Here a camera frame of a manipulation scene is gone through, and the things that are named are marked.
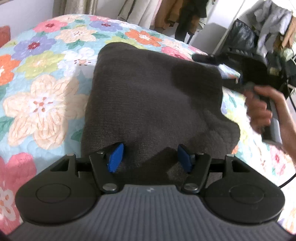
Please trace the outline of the person's right hand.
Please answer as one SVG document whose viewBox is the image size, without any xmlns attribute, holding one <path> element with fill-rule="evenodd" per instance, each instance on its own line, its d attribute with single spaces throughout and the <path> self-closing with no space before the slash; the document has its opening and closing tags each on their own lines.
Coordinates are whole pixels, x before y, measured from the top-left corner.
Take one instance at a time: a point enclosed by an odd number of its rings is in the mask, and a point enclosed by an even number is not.
<svg viewBox="0 0 296 241">
<path fill-rule="evenodd" d="M 270 86 L 255 86 L 252 91 L 246 90 L 244 92 L 250 125 L 257 133 L 262 133 L 263 128 L 271 124 L 273 115 L 267 109 L 267 103 L 255 97 L 256 93 L 270 98 L 274 102 L 280 123 L 282 149 L 295 162 L 295 122 L 292 119 L 284 95 Z"/>
</svg>

